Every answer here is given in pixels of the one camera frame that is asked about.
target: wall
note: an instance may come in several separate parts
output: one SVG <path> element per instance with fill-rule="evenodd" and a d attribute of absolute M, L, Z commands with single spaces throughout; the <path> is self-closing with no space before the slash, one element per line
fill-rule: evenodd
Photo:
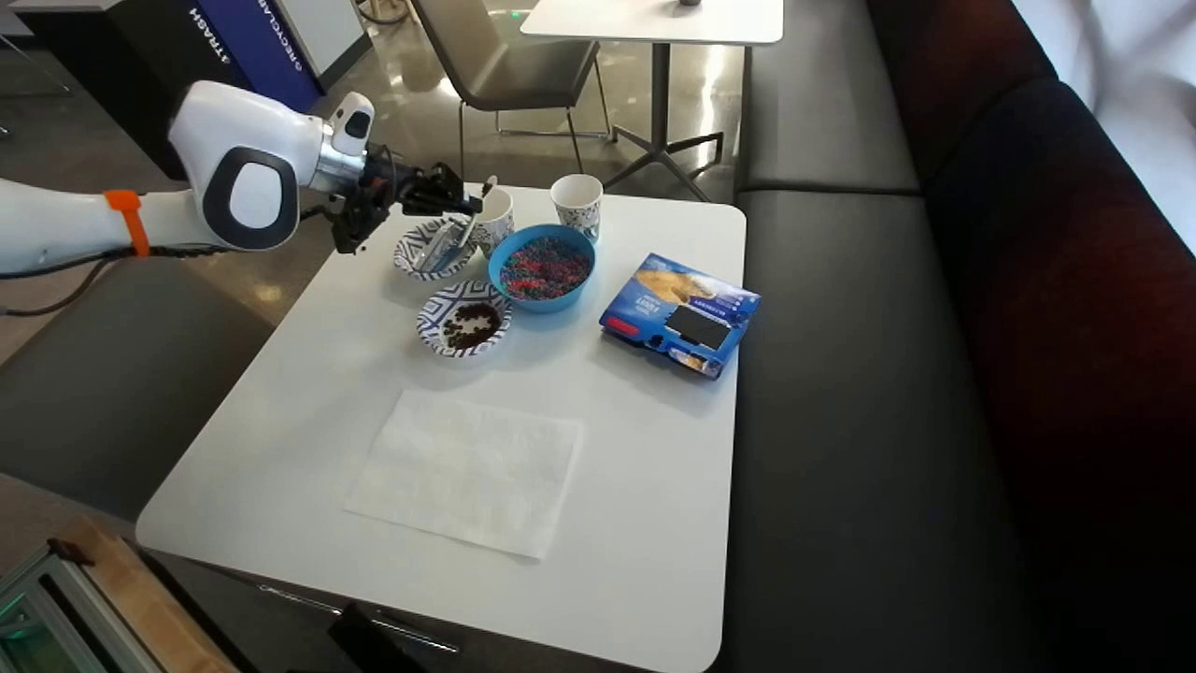
<path fill-rule="evenodd" d="M 1013 0 L 1196 250 L 1196 0 Z"/>

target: white cup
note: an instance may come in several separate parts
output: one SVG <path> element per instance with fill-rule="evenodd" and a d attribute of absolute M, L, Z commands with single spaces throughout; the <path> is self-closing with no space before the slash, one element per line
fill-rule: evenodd
<path fill-rule="evenodd" d="M 600 180 L 585 175 L 585 171 L 571 171 L 562 175 L 549 187 L 549 199 L 555 207 L 562 225 L 580 227 L 583 235 L 591 235 L 596 243 L 596 227 L 600 227 Z"/>
<path fill-rule="evenodd" d="M 488 253 L 508 231 L 515 231 L 512 196 L 488 192 L 481 199 L 481 211 L 473 213 L 469 243 L 477 243 Z"/>

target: snack box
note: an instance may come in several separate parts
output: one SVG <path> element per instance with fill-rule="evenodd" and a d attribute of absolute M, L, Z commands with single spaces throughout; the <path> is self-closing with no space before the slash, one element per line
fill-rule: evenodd
<path fill-rule="evenodd" d="M 740 347 L 757 295 L 697 272 L 666 253 L 646 253 L 596 327 L 692 374 L 717 379 Z"/>

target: couch cushion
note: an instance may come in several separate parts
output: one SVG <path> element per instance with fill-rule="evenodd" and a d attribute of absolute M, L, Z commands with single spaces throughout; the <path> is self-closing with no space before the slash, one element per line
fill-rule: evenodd
<path fill-rule="evenodd" d="M 184 262 L 129 262 L 0 371 L 0 471 L 135 519 L 269 327 Z"/>
<path fill-rule="evenodd" d="M 1042 670 L 918 199 L 750 192 L 723 670 Z"/>
<path fill-rule="evenodd" d="M 1196 670 L 1196 262 L 1066 86 L 925 187 L 1069 670 Z"/>
<path fill-rule="evenodd" d="M 740 187 L 915 192 L 864 0 L 788 0 L 747 48 Z"/>
<path fill-rule="evenodd" d="M 867 7 L 923 184 L 1005 91 L 1052 78 L 1010 0 L 867 0 Z"/>

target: blue bowl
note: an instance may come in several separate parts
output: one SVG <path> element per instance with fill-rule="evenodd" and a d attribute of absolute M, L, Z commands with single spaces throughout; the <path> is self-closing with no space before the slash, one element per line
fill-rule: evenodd
<path fill-rule="evenodd" d="M 486 278 L 512 308 L 554 316 L 593 278 L 593 243 L 563 225 L 532 225 L 494 248 Z"/>

